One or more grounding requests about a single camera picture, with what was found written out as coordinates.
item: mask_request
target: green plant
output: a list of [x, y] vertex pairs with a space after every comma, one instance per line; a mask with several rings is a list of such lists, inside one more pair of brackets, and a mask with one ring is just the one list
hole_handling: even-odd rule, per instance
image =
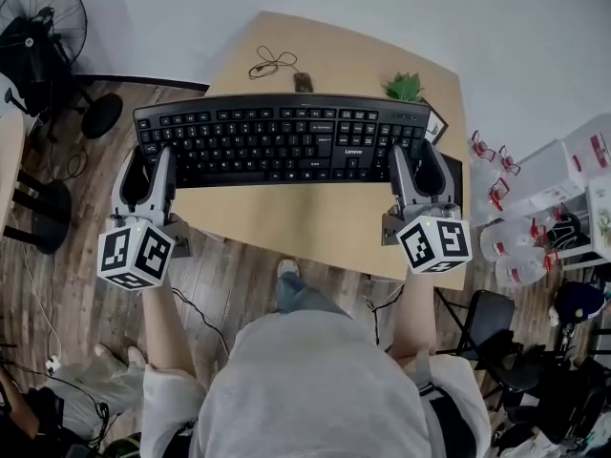
[[420, 76], [418, 73], [398, 73], [392, 81], [383, 85], [386, 95], [397, 100], [409, 102], [420, 101], [420, 92], [424, 89], [420, 86]]

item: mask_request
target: white shirt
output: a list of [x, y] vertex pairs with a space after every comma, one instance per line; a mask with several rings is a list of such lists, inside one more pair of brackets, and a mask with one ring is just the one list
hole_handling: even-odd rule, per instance
[[[440, 355], [431, 370], [484, 456], [490, 424], [471, 366]], [[160, 458], [177, 430], [199, 419], [190, 457], [428, 457], [409, 371], [346, 316], [270, 314], [240, 332], [207, 395], [183, 372], [147, 367], [140, 454]]]

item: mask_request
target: white wall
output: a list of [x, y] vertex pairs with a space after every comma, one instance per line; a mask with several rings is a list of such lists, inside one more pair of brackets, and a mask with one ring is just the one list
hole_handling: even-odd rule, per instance
[[259, 10], [275, 10], [459, 73], [470, 130], [517, 158], [611, 111], [611, 0], [83, 1], [88, 73], [209, 83], [232, 37]]

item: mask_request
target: white cube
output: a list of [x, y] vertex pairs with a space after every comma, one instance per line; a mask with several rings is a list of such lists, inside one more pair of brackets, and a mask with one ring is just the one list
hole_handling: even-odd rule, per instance
[[443, 273], [473, 257], [466, 220], [419, 216], [397, 239], [412, 273]]
[[97, 275], [126, 290], [161, 286], [174, 240], [148, 220], [100, 234]]

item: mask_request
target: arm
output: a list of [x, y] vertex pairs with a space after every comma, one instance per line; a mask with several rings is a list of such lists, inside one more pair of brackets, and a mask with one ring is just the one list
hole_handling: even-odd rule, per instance
[[149, 363], [158, 370], [182, 370], [196, 377], [191, 350], [167, 277], [142, 292]]
[[38, 418], [32, 412], [30, 406], [28, 406], [26, 403], [23, 395], [21, 395], [21, 392], [12, 382], [9, 374], [1, 366], [0, 384], [2, 384], [2, 387], [7, 394], [9, 404], [11, 404], [11, 420], [17, 427], [30, 436], [31, 439], [34, 439], [38, 434], [40, 421], [38, 421]]
[[390, 355], [400, 365], [419, 351], [434, 354], [437, 347], [431, 275], [409, 272], [399, 301]]

